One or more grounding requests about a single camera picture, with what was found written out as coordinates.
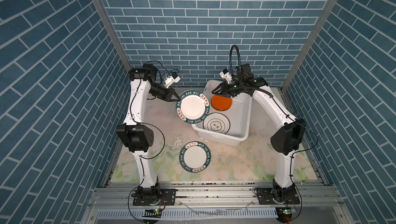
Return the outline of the green-rimmed lettered plate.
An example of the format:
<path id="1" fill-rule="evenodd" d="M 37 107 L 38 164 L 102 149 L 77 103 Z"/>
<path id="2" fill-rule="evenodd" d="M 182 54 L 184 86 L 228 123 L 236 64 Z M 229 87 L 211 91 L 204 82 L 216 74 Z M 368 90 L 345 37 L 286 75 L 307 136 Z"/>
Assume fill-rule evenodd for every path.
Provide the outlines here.
<path id="1" fill-rule="evenodd" d="M 206 144 L 200 141 L 189 142 L 182 147 L 179 153 L 179 162 L 187 172 L 201 172 L 211 162 L 211 151 Z"/>
<path id="2" fill-rule="evenodd" d="M 182 121 L 197 124 L 209 115 L 210 103 L 201 91 L 187 90 L 180 94 L 175 109 Z"/>

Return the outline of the orange plate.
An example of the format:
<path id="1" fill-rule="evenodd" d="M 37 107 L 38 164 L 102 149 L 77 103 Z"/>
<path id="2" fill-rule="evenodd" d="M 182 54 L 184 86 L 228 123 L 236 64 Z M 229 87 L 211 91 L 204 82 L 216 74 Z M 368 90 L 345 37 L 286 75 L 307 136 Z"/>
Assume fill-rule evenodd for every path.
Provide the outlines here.
<path id="1" fill-rule="evenodd" d="M 225 111 L 230 109 L 232 104 L 233 104 L 232 98 L 226 98 L 222 96 L 213 96 L 211 98 L 212 107 L 219 111 Z"/>

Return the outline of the white plate thin dark rim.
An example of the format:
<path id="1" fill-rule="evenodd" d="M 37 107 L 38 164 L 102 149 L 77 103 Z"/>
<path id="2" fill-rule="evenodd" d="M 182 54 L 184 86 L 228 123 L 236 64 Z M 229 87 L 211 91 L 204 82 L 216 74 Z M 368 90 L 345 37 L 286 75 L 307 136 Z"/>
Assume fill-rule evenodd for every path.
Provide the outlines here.
<path id="1" fill-rule="evenodd" d="M 231 128 L 230 120 L 221 113 L 209 114 L 204 122 L 203 129 L 220 134 L 227 134 Z"/>

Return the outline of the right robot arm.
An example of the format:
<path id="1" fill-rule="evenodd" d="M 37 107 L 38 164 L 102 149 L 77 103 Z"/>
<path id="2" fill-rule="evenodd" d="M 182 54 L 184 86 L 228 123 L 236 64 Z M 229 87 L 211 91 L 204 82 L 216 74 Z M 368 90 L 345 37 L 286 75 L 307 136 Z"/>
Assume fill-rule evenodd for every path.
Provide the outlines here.
<path id="1" fill-rule="evenodd" d="M 223 82 L 212 91 L 213 95 L 233 98 L 239 94 L 248 94 L 264 108 L 275 124 L 277 131 L 271 137 L 271 145 L 278 155 L 273 188 L 279 192 L 290 192 L 295 186 L 292 175 L 294 153 L 302 142 L 305 121 L 297 119 L 287 110 L 262 77 L 249 76 L 242 80 L 232 77 L 230 73 L 221 77 Z"/>

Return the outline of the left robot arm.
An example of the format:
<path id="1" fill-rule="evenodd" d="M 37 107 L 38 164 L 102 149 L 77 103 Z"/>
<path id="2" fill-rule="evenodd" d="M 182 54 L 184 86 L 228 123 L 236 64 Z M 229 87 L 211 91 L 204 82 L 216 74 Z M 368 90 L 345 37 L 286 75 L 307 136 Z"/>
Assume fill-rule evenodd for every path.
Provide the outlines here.
<path id="1" fill-rule="evenodd" d="M 158 176 L 154 170 L 152 160 L 158 155 L 149 156 L 154 144 L 154 131 L 156 126 L 144 121 L 146 101 L 149 95 L 165 102 L 180 100 L 175 89 L 170 86 L 179 82 L 178 70 L 166 70 L 166 78 L 151 63 L 146 63 L 140 68 L 129 70 L 131 87 L 130 100 L 125 119 L 116 127 L 116 134 L 125 147 L 134 156 L 138 166 L 140 178 L 139 186 L 134 190 L 136 196 L 160 197 Z"/>

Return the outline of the white plastic bin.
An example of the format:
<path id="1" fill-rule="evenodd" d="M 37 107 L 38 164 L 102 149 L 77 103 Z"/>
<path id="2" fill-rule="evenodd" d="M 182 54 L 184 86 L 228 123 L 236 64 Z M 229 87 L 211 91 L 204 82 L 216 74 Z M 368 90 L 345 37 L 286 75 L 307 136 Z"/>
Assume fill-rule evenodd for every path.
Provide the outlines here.
<path id="1" fill-rule="evenodd" d="M 231 128 L 227 134 L 220 134 L 203 129 L 203 122 L 193 124 L 192 127 L 198 132 L 198 136 L 207 140 L 216 141 L 226 145 L 237 146 L 246 140 L 249 134 L 252 98 L 242 93 L 232 98 L 233 104 L 225 111 L 216 110 L 210 105 L 209 114 L 221 113 L 231 122 Z"/>

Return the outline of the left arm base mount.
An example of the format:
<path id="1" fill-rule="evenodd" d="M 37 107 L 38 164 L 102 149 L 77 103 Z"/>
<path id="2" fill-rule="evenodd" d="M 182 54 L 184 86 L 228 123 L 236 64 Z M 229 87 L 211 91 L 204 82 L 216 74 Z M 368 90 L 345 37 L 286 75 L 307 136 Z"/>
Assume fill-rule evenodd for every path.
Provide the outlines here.
<path id="1" fill-rule="evenodd" d="M 158 205 L 158 201 L 163 201 L 162 205 L 175 205 L 176 189 L 174 188 L 143 188 L 139 187 L 135 194 L 133 206 Z"/>

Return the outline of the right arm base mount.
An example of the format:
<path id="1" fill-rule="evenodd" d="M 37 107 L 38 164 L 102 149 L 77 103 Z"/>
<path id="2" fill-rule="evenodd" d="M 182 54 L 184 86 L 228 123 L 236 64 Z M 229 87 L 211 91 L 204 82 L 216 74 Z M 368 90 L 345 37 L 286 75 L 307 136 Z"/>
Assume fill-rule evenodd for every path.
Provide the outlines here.
<path id="1" fill-rule="evenodd" d="M 300 196 L 294 186 L 288 188 L 255 188 L 253 193 L 260 205 L 271 204 L 300 204 Z"/>

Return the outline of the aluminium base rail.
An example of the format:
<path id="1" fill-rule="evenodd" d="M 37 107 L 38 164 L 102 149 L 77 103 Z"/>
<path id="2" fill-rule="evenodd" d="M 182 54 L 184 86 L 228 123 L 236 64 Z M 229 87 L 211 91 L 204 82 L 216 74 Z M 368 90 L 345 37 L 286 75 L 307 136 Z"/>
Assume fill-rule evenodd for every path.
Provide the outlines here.
<path id="1" fill-rule="evenodd" d="M 131 184 L 96 188 L 83 216 L 84 224 L 99 220 L 161 221 L 277 218 L 319 219 L 351 224 L 352 218 L 334 186 L 298 184 L 287 200 L 274 200 L 269 183 L 163 184 L 162 200 L 143 203 L 131 196 Z"/>

